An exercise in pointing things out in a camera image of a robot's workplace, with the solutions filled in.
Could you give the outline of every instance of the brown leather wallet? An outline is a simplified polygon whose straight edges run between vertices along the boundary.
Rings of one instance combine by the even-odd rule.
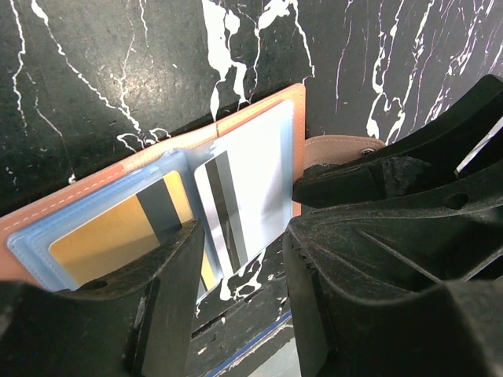
[[[320,163],[345,163],[360,157],[364,149],[377,150],[384,147],[382,141],[368,137],[325,135],[306,141],[306,89],[302,84],[295,84],[218,122],[152,145],[96,174],[0,218],[0,280],[25,280],[39,285],[6,245],[7,238],[13,232],[89,195],[125,174],[151,163],[167,151],[175,148],[195,148],[213,141],[286,100],[292,101],[294,104],[293,175],[295,181],[303,176],[304,170],[309,166]],[[294,203],[292,215],[299,214],[300,205]]]

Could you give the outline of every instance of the brown leather strap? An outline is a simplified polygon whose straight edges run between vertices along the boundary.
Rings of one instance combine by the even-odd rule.
[[[348,163],[386,145],[373,137],[324,135],[306,140],[304,170],[326,163]]]

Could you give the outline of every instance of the wallet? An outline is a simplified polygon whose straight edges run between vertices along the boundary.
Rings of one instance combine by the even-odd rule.
[[[0,218],[0,279],[24,280],[51,291],[65,288],[77,289],[87,281],[99,277],[100,274],[104,275],[110,270],[119,268],[121,263],[123,265],[139,258],[141,254],[138,254],[138,250],[145,249],[145,247],[151,250],[162,243],[164,235],[162,232],[157,232],[155,227],[159,221],[178,227],[186,221],[199,218],[205,224],[208,238],[214,227],[211,224],[211,216],[208,215],[204,206],[204,192],[201,189],[198,192],[194,189],[195,186],[184,186],[183,182],[193,180],[195,171],[195,178],[201,182],[200,187],[204,185],[209,187],[214,184],[211,182],[211,177],[218,174],[219,171],[229,169],[229,158],[226,155],[228,151],[220,146],[219,140],[224,140],[224,137],[232,139],[232,132],[240,132],[240,127],[243,125],[247,125],[248,132],[253,130],[250,127],[257,127],[259,130],[259,126],[253,126],[252,121],[264,116],[267,112],[280,112],[281,109],[284,109],[284,111],[288,110],[292,113],[292,122],[289,126],[291,129],[281,136],[290,139],[288,142],[292,149],[292,161],[289,166],[292,171],[288,171],[288,174],[283,174],[278,178],[290,181],[291,185],[303,176],[303,172],[308,167],[319,164],[346,163],[369,151],[376,151],[384,147],[382,141],[368,137],[324,135],[305,140],[305,98],[306,92],[302,84],[290,86],[199,130],[152,145],[96,174]],[[267,135],[262,132],[259,134],[264,137],[263,144],[266,148]],[[210,152],[207,148],[201,149],[201,146],[208,145],[208,143],[211,146]],[[255,142],[255,144],[259,145],[249,148],[249,161],[257,159],[261,153],[262,143]],[[253,170],[252,167],[249,165],[246,169]],[[251,177],[254,178],[250,179],[260,179],[260,172]],[[229,193],[225,189],[218,189],[227,206],[236,206],[229,200]],[[163,203],[167,203],[167,205],[165,210],[159,211],[156,208],[159,204],[153,202],[152,198],[162,195],[166,196]],[[281,207],[281,210],[287,213],[281,215],[280,225],[285,221],[288,223],[290,217],[300,214],[300,205],[292,203],[291,197],[287,198],[287,201],[289,203],[284,203]],[[267,202],[272,205],[277,200],[271,198],[271,201]],[[145,209],[149,206],[158,210],[157,213],[163,213],[163,217],[156,218],[155,211],[149,212]],[[112,210],[109,210],[106,216],[101,215],[105,210],[111,208]],[[138,216],[146,216],[148,221],[144,221],[144,223],[150,226],[143,228],[138,226],[143,222],[136,221],[133,227],[130,225],[130,221],[124,221],[123,228],[118,234],[113,234],[110,231],[106,237],[100,239],[92,237],[96,229],[101,229],[101,231],[106,229],[107,216],[112,211],[115,214],[122,211],[127,216],[136,213]],[[229,222],[233,223],[233,226],[229,227],[230,229],[235,229],[237,225],[240,226],[236,218],[230,218]],[[239,268],[252,257],[246,251],[245,244],[247,242],[256,241],[256,244],[251,248],[256,253],[257,247],[265,247],[268,239],[274,239],[279,235],[266,234],[261,239],[261,232],[265,232],[264,229],[269,228],[270,225],[264,223],[262,229],[257,228],[256,230],[258,236],[251,235],[248,237],[248,241],[246,237],[243,237],[242,242],[238,240],[239,237],[234,237],[238,241],[231,247],[233,253],[230,251],[227,253],[222,251],[226,249],[225,245],[218,245],[218,240],[228,238],[226,230],[222,227],[220,230],[222,234],[218,235],[220,238],[214,236],[213,242],[207,242],[207,247],[205,247],[201,271],[201,284],[204,286],[204,290],[211,289],[216,280],[222,276],[237,273]],[[73,229],[78,229],[78,232],[72,233],[73,239],[64,238],[64,235]],[[96,269],[95,265],[87,265],[78,258],[79,255],[86,252],[99,254],[111,247],[113,240],[118,237],[122,237],[121,240],[126,237],[129,240],[126,242],[128,247],[114,249],[114,252],[109,255],[108,261],[100,262],[99,268]],[[65,269],[71,270],[72,278],[68,278],[67,272],[60,265],[53,266],[52,273],[54,276],[59,276],[57,279],[48,278],[49,274],[36,276],[33,269],[30,272],[25,267],[29,264],[29,261],[24,260],[27,255],[24,253],[24,250],[27,250],[26,247],[39,248],[40,250],[51,249],[53,256],[60,256],[57,260],[63,261]]]

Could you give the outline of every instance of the open wallet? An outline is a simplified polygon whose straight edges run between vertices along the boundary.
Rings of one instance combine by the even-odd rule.
[[[71,291],[148,254],[199,219],[199,297],[241,268],[300,214],[306,168],[384,147],[367,137],[305,139],[305,87],[152,145],[0,218],[0,279]]]

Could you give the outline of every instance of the blue line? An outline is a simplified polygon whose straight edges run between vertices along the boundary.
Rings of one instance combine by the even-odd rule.
[[[249,342],[245,347],[241,348],[238,350],[233,356],[229,357],[227,360],[225,360],[222,364],[220,364],[216,369],[213,371],[209,372],[206,377],[214,377],[218,373],[222,372],[225,368],[229,367],[234,361],[246,357],[246,353],[253,347],[255,346],[258,342],[263,340],[264,338],[268,337],[271,335],[274,330],[279,328],[282,324],[287,322],[292,318],[292,312],[288,311],[287,313],[283,314],[280,319],[276,322],[274,322],[273,325],[269,326],[266,330],[262,331],[260,334],[255,336],[251,342]]]

